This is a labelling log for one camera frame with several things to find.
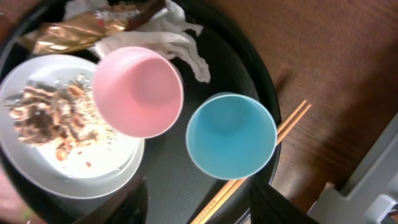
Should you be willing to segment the round black serving tray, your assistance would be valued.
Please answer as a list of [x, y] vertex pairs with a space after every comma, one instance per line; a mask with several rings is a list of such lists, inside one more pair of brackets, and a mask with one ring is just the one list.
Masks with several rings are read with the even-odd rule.
[[[17, 1], [18, 9], [29, 2]], [[16, 40], [42, 22], [58, 22], [64, 15], [67, 1], [41, 1], [14, 27], [1, 42], [1, 81], [13, 68], [34, 56], [18, 45]], [[199, 83], [180, 59], [172, 62], [181, 71], [188, 96], [182, 115], [170, 131], [149, 139], [146, 143], [142, 165], [137, 171], [146, 173], [149, 204], [146, 223], [188, 223], [204, 208], [226, 182], [206, 175], [189, 158], [185, 145], [188, 121], [208, 97], [219, 92], [234, 92], [260, 101], [271, 113], [276, 124], [281, 122], [280, 108], [271, 76], [250, 41], [220, 11], [206, 1], [175, 1], [187, 15], [188, 22], [204, 26], [195, 39], [198, 51], [210, 66], [212, 81]], [[41, 218], [48, 223], [73, 223], [90, 210], [96, 209], [111, 195], [74, 200], [47, 193], [18, 173], [1, 150], [1, 163], [5, 173], [19, 195]], [[247, 180], [236, 193], [212, 216], [208, 223], [241, 223], [249, 216], [250, 181]]]

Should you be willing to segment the pink cup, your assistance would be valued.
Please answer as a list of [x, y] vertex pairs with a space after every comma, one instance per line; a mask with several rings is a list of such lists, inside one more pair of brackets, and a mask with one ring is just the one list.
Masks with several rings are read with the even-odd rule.
[[102, 58], [92, 87], [102, 117], [120, 133], [136, 138], [163, 134], [183, 107], [180, 72], [165, 57], [143, 47], [123, 47]]

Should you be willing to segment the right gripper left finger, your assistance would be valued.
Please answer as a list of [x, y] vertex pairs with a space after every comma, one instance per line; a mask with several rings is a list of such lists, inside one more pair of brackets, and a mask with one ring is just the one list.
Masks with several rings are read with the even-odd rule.
[[146, 177], [140, 175], [73, 224], [145, 223], [148, 201]]

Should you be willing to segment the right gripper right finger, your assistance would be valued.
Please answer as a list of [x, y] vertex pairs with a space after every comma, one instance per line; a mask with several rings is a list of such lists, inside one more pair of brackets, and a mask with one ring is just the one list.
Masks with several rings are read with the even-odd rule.
[[251, 177], [249, 206], [253, 224], [319, 224], [257, 177]]

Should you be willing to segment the white tissue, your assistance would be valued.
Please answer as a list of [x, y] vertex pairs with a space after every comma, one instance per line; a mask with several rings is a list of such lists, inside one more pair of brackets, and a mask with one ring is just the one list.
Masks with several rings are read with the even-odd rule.
[[199, 82], [211, 79], [209, 66], [198, 54], [197, 43], [186, 34], [187, 29], [200, 35], [203, 27], [185, 21], [183, 9], [172, 1], [166, 2], [165, 9], [157, 12], [138, 31], [114, 34], [99, 41], [90, 49], [100, 58], [122, 47], [144, 47], [171, 60], [178, 57], [191, 66]]

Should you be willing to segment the food scraps pile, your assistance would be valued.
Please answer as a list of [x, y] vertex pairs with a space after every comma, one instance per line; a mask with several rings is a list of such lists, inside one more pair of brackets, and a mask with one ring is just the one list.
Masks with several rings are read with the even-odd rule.
[[18, 140], [32, 147], [47, 147], [58, 162], [85, 149], [110, 150], [117, 131], [100, 115], [92, 86], [82, 74], [64, 87], [26, 85], [19, 102], [4, 105], [14, 120]]

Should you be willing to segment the grey plate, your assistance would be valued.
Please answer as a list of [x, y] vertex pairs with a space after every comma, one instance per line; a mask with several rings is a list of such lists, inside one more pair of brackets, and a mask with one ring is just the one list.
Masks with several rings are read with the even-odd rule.
[[1, 148], [13, 167], [44, 191], [74, 199], [98, 198], [124, 186], [138, 170], [145, 141], [117, 131], [110, 150], [99, 148], [72, 154], [58, 162], [47, 147], [32, 147], [18, 140], [14, 120], [4, 105], [19, 102], [26, 85], [64, 87], [82, 74], [92, 86], [96, 65], [71, 55], [47, 55], [28, 59], [7, 73], [1, 82]]

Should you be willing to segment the grey dishwasher rack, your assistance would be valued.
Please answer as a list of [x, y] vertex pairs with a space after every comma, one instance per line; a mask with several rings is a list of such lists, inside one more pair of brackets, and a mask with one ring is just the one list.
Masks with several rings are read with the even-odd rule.
[[325, 189], [308, 215], [318, 223], [394, 223], [397, 138], [394, 116], [344, 187]]

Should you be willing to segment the gold snack wrapper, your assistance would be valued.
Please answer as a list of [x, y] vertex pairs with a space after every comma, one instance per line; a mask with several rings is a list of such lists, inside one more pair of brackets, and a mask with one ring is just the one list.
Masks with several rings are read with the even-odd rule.
[[164, 0], [74, 0], [67, 2], [63, 21], [43, 23], [17, 38], [33, 54], [62, 54], [83, 50], [95, 42], [146, 23], [165, 7]]

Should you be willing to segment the blue cup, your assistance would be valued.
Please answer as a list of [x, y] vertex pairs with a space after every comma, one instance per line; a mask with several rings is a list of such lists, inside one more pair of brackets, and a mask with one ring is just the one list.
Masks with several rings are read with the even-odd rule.
[[193, 113], [185, 142], [190, 158], [207, 175], [243, 179], [270, 161], [277, 128], [270, 112], [257, 100], [221, 92]]

